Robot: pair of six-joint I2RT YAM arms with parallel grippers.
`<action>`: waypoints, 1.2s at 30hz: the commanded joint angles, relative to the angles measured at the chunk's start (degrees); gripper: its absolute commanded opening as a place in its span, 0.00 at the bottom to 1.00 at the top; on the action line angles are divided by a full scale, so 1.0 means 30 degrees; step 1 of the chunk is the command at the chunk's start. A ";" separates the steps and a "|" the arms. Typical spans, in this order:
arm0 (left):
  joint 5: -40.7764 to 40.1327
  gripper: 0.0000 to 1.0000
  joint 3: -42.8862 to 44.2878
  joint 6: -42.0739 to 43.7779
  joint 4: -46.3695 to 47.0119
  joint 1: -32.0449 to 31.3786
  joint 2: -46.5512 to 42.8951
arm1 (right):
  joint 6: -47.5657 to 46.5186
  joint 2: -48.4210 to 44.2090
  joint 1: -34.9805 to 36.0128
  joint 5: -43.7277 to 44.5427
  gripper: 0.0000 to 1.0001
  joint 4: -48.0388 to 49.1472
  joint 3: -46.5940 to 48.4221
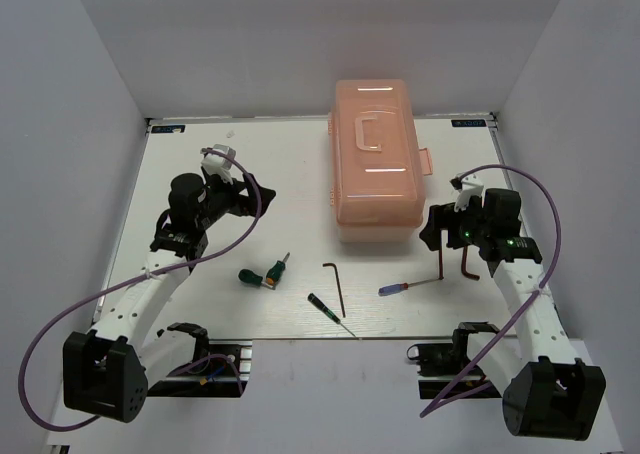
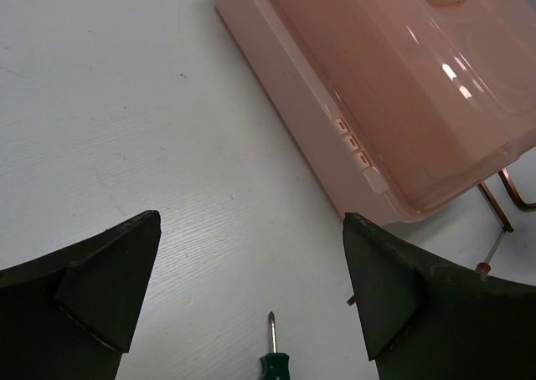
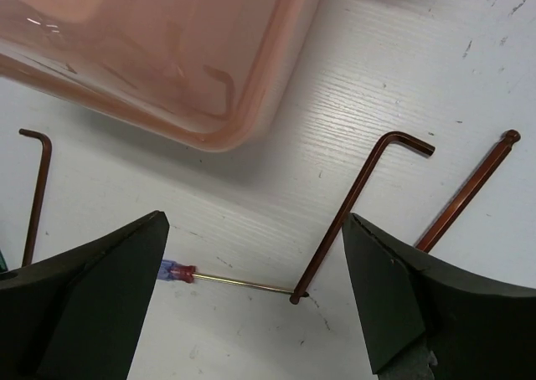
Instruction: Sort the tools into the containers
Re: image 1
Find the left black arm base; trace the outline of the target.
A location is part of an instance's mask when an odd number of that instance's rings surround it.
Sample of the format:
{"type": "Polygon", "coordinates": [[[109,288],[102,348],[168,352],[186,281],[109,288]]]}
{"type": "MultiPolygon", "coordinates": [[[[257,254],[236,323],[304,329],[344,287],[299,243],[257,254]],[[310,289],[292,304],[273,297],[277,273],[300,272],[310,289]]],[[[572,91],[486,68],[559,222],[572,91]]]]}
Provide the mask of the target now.
{"type": "Polygon", "coordinates": [[[148,336],[139,359],[149,397],[239,398],[250,377],[252,343],[212,340],[197,324],[174,323],[148,336]]]}

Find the black green precision screwdriver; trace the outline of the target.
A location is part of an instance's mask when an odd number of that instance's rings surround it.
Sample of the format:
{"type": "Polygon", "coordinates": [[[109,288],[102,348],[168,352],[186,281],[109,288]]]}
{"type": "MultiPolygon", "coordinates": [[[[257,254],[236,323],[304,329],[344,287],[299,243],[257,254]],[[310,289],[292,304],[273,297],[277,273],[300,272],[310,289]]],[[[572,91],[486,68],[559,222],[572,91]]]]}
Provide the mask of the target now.
{"type": "Polygon", "coordinates": [[[336,324],[339,327],[343,328],[349,335],[351,335],[352,337],[356,338],[356,335],[349,328],[347,328],[343,324],[341,319],[331,309],[329,309],[326,306],[326,304],[321,299],[319,299],[314,293],[310,293],[307,296],[307,300],[312,306],[314,306],[319,312],[321,312],[323,315],[325,315],[334,324],[336,324]]]}

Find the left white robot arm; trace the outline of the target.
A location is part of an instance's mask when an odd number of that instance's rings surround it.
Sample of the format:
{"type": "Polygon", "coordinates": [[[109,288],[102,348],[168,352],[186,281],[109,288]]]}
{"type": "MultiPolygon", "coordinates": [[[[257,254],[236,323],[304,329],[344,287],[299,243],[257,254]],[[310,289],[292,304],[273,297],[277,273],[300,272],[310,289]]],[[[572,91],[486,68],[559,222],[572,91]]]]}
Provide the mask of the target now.
{"type": "Polygon", "coordinates": [[[147,336],[202,258],[207,229],[226,214],[259,218],[275,196],[250,174],[224,181],[218,174],[186,173],[171,181],[169,207],[157,221],[141,280],[88,332],[70,334],[63,345],[67,408],[128,423],[169,373],[209,366],[208,334],[197,324],[177,322],[154,340],[147,336]]]}

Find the pink plastic toolbox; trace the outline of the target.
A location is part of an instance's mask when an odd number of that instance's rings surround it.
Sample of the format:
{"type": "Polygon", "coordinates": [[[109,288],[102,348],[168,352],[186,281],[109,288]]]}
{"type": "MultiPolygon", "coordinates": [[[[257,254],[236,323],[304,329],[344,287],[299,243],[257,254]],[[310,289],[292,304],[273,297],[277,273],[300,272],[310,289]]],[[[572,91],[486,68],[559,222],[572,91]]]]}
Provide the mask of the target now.
{"type": "Polygon", "coordinates": [[[344,243],[405,242],[422,226],[425,178],[406,83],[341,80],[328,120],[331,205],[344,243]]]}

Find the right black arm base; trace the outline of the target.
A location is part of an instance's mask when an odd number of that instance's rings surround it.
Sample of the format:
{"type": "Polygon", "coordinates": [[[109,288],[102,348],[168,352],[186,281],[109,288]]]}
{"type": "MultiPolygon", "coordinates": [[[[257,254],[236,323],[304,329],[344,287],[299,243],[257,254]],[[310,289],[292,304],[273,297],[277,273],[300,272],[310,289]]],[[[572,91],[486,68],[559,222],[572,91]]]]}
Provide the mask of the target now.
{"type": "MultiPolygon", "coordinates": [[[[448,342],[428,342],[411,345],[406,351],[409,363],[418,366],[418,390],[421,400],[432,400],[438,392],[446,386],[449,378],[453,378],[461,371],[470,359],[466,355],[468,337],[481,333],[496,334],[498,328],[487,322],[463,322],[453,331],[448,342]]],[[[499,399],[501,394],[488,380],[479,366],[474,367],[470,373],[460,381],[450,393],[445,396],[449,399],[488,383],[486,390],[471,395],[476,399],[499,399]]]]}

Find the small dark hex key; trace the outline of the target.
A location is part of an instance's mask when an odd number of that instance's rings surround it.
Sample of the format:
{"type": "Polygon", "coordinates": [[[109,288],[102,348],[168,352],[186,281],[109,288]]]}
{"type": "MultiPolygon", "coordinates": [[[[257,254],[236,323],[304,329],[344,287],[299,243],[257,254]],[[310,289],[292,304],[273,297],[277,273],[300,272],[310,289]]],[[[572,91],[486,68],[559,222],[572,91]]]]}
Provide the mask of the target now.
{"type": "Polygon", "coordinates": [[[438,234],[438,280],[444,279],[444,261],[443,261],[443,246],[442,246],[442,233],[438,234]]]}

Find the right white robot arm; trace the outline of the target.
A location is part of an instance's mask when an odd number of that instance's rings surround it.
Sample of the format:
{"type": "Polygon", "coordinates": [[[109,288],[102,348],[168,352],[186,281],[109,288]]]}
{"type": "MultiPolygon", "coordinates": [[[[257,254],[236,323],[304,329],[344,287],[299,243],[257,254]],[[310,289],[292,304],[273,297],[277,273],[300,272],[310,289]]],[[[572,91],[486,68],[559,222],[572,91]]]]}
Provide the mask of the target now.
{"type": "Polygon", "coordinates": [[[429,209],[420,239],[432,251],[475,246],[511,314],[506,326],[462,323],[451,348],[461,371],[480,370],[500,393],[514,436],[585,441],[606,380],[569,341],[541,282],[536,242],[520,234],[521,198],[507,189],[462,191],[458,201],[429,209]]]}

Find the thick dark hex key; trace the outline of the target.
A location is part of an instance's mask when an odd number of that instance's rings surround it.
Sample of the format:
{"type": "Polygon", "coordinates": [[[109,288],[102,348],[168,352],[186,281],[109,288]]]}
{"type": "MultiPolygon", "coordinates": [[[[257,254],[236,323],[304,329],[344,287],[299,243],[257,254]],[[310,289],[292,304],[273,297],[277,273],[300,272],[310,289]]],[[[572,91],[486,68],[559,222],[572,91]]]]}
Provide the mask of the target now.
{"type": "Polygon", "coordinates": [[[462,250],[460,269],[461,269],[461,274],[465,278],[470,279],[472,281],[479,281],[480,280],[480,276],[479,275],[470,272],[469,269],[468,269],[468,247],[467,246],[465,246],[463,248],[463,250],[462,250]]]}

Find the green orange stubby screwdriver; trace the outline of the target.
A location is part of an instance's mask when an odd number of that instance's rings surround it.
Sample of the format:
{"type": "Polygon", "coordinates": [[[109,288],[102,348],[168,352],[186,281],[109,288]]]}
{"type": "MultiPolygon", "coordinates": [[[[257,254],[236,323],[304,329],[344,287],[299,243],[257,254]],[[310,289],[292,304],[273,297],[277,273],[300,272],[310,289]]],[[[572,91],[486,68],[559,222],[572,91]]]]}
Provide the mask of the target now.
{"type": "Polygon", "coordinates": [[[282,275],[286,269],[286,263],[289,259],[290,253],[287,252],[283,259],[277,260],[276,263],[268,270],[265,281],[271,286],[275,287],[281,280],[282,275]]]}

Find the long thin hex key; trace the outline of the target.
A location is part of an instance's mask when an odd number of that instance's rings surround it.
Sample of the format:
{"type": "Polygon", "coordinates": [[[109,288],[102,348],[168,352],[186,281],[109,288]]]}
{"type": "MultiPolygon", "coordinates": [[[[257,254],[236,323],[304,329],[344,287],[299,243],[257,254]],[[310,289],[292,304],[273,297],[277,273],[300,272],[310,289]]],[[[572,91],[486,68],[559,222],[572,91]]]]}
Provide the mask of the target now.
{"type": "Polygon", "coordinates": [[[338,292],[338,299],[339,299],[341,316],[342,316],[342,318],[346,318],[346,309],[345,309],[345,304],[344,304],[344,296],[343,296],[343,292],[342,292],[342,286],[341,286],[338,267],[337,267],[337,265],[335,263],[332,263],[332,262],[325,262],[325,263],[322,264],[322,267],[323,268],[331,268],[333,270],[333,272],[334,272],[336,289],[337,289],[337,292],[338,292]]]}

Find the blue handled screwdriver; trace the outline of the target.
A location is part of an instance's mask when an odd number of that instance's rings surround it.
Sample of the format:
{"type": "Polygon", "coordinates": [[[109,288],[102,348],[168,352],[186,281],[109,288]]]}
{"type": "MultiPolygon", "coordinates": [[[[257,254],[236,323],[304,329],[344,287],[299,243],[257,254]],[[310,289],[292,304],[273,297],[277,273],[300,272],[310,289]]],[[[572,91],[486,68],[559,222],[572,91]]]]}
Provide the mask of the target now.
{"type": "Polygon", "coordinates": [[[396,283],[396,284],[386,285],[378,289],[378,295],[381,297],[395,295],[405,290],[408,290],[410,288],[432,283],[432,282],[436,282],[436,279],[427,279],[427,280],[422,280],[422,281],[417,281],[412,283],[396,283]]]}

